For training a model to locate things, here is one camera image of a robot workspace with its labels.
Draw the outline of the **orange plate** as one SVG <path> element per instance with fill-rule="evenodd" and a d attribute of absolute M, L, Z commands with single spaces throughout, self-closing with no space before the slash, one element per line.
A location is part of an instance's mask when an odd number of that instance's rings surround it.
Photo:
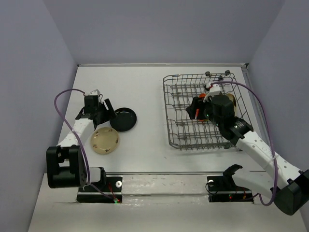
<path fill-rule="evenodd" d="M 198 100 L 197 100 L 197 110 L 196 110 L 196 119 L 199 121 L 207 121 L 207 117 L 204 115 L 204 111 L 205 111 L 205 104 L 203 102 L 203 99 L 205 98 L 206 94 L 205 93 L 201 93 L 198 96 Z"/>

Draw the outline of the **cream plate with floral marks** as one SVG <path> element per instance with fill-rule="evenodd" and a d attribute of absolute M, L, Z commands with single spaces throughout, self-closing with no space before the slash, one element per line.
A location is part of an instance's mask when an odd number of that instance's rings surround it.
<path fill-rule="evenodd" d="M 111 127 L 97 129 L 90 138 L 90 146 L 97 154 L 109 154 L 119 145 L 118 132 Z"/>

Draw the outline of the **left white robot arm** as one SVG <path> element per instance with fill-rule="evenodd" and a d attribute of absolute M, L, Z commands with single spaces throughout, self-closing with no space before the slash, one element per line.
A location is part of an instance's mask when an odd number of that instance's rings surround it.
<path fill-rule="evenodd" d="M 107 179 L 96 174 L 90 179 L 90 167 L 84 144 L 98 125 L 116 117 L 109 99 L 101 101 L 99 95 L 84 96 L 84 107 L 69 125 L 69 133 L 56 146 L 46 151 L 47 180 L 52 189 L 82 188 L 91 185 L 95 190 L 106 188 Z"/>

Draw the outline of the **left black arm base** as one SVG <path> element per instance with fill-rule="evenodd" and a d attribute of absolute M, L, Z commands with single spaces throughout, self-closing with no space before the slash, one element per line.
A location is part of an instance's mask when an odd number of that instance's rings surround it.
<path fill-rule="evenodd" d="M 122 203 L 123 177 L 108 175 L 106 183 L 92 183 L 92 186 L 79 188 L 76 201 L 79 203 Z"/>

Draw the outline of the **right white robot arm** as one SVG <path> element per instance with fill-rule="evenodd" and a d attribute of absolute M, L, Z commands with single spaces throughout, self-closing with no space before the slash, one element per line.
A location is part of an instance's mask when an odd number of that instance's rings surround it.
<path fill-rule="evenodd" d="M 249 188 L 270 198 L 283 213 L 293 215 L 309 200 L 309 172 L 276 153 L 249 123 L 235 115 L 234 109 L 233 100 L 219 94 L 210 101 L 194 97 L 186 111 L 191 120 L 211 121 L 226 140 L 246 152 L 268 174 L 268 177 L 249 174 L 241 165 L 232 165 L 222 178 L 226 189 Z"/>

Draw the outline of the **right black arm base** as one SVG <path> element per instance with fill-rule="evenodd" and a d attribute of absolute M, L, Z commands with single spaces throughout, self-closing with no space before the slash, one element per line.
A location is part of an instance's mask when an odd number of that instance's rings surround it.
<path fill-rule="evenodd" d="M 205 189 L 210 203 L 252 202 L 252 191 L 237 186 L 233 175 L 242 166 L 234 164 L 228 167 L 221 175 L 208 176 Z"/>

